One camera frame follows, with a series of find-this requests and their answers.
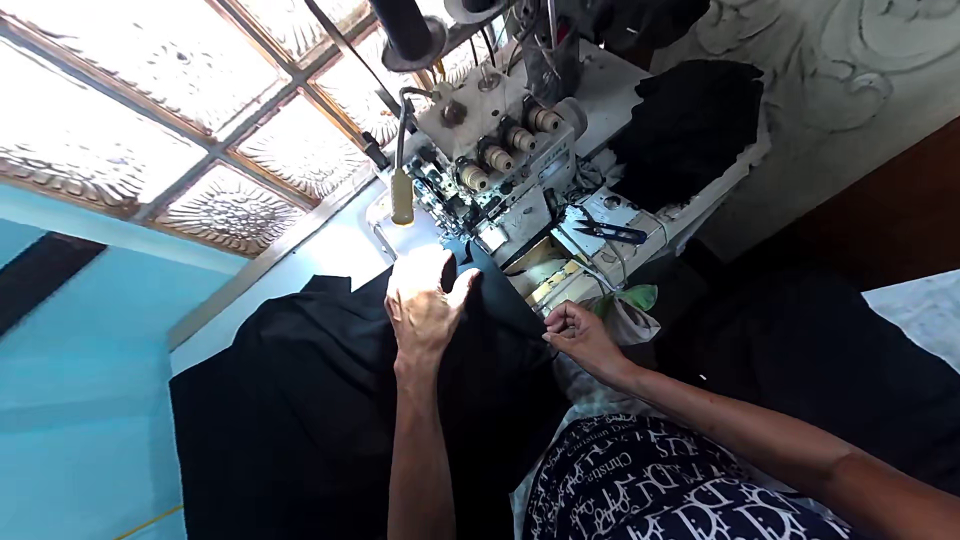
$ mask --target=plastic bag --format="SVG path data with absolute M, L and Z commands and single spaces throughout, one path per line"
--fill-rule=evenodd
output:
M 660 323 L 645 311 L 656 301 L 656 285 L 638 285 L 584 300 L 580 305 L 596 313 L 613 342 L 624 346 L 650 341 L 660 331 Z

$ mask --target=window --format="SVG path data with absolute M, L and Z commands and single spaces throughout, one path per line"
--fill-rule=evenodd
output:
M 319 4 L 370 70 L 302 0 L 0 0 L 0 182 L 256 257 L 373 178 L 362 133 L 399 127 L 380 83 L 439 77 L 383 68 L 366 0 Z M 462 78 L 469 42 L 443 62 Z

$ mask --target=hand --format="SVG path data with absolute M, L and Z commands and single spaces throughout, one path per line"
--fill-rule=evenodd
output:
M 453 254 L 439 245 L 424 246 L 401 257 L 387 284 L 383 305 L 396 336 L 397 376 L 436 378 L 440 358 L 453 337 L 470 285 L 480 274 L 470 269 L 444 294 L 440 279 Z
M 642 369 L 620 352 L 600 317 L 585 307 L 566 300 L 543 323 L 543 339 L 611 388 L 624 391 L 625 381 Z

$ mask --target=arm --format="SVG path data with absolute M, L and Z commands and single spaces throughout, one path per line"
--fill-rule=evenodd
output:
M 396 262 L 387 285 L 384 307 L 397 345 L 389 540 L 456 536 L 450 467 L 437 409 L 437 373 L 479 272 L 465 272 L 444 294 L 440 278 L 450 257 L 439 246 L 413 252 Z
M 650 403 L 856 527 L 890 539 L 954 538 L 960 531 L 960 499 L 806 422 L 633 364 L 590 311 L 564 302 L 545 322 L 544 339 L 604 384 Z

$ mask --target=black and white shirt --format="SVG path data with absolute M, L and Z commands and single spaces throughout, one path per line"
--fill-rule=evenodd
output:
M 572 422 L 534 476 L 524 540 L 861 538 L 797 499 L 751 483 L 724 449 L 667 420 Z

